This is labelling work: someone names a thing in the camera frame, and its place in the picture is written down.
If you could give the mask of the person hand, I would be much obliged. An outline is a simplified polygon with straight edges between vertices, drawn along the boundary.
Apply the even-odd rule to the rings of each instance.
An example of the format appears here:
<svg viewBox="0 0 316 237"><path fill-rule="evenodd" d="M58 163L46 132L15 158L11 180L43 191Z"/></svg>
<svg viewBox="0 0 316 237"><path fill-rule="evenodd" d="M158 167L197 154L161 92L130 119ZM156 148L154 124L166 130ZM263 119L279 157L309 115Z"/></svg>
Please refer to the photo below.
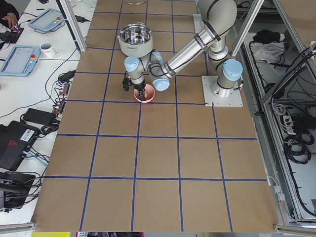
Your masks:
<svg viewBox="0 0 316 237"><path fill-rule="evenodd" d="M14 13L8 13L4 17L1 18L0 23L4 25L5 27L11 29L17 25L18 19Z"/></svg>

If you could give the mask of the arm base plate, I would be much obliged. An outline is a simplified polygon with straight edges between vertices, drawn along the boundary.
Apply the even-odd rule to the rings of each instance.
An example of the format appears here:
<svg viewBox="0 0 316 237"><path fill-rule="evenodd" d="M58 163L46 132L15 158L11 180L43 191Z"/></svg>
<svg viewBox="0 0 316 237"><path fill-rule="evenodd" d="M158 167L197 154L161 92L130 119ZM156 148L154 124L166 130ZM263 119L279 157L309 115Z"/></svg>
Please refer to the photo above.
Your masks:
<svg viewBox="0 0 316 237"><path fill-rule="evenodd" d="M237 82L233 88L224 89L217 83L218 76L202 76L202 88L205 106L242 107L243 102Z"/></svg>
<svg viewBox="0 0 316 237"><path fill-rule="evenodd" d="M207 24L205 23L206 19L207 19L206 15L203 15L203 14L193 15L195 33L199 33L204 28L207 29Z"/></svg>

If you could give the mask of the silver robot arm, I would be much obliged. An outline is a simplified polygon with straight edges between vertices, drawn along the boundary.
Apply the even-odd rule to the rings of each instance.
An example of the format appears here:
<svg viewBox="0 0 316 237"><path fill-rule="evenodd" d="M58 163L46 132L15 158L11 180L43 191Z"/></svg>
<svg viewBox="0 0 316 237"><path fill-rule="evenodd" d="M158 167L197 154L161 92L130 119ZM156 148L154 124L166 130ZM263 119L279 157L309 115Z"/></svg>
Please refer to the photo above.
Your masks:
<svg viewBox="0 0 316 237"><path fill-rule="evenodd" d="M163 61L161 53L153 49L152 31L138 22L121 29L118 39L124 60L125 74L122 86L125 91L134 87L141 102L149 101L144 73L148 73L157 91L167 90L170 79L203 52L208 59L222 63L229 51L225 36L235 24L237 5L233 0L197 0L200 19L194 37L173 57Z"/></svg>

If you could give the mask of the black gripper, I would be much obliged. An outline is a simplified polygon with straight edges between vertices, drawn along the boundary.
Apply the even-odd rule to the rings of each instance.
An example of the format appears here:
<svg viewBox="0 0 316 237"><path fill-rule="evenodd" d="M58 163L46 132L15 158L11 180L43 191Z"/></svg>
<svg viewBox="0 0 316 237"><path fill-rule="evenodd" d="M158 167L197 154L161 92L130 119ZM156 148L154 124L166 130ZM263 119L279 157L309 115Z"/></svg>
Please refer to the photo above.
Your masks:
<svg viewBox="0 0 316 237"><path fill-rule="evenodd" d="M146 83L142 82L139 84L135 84L134 88L137 89L139 91L139 100L144 100L144 89L145 89Z"/></svg>

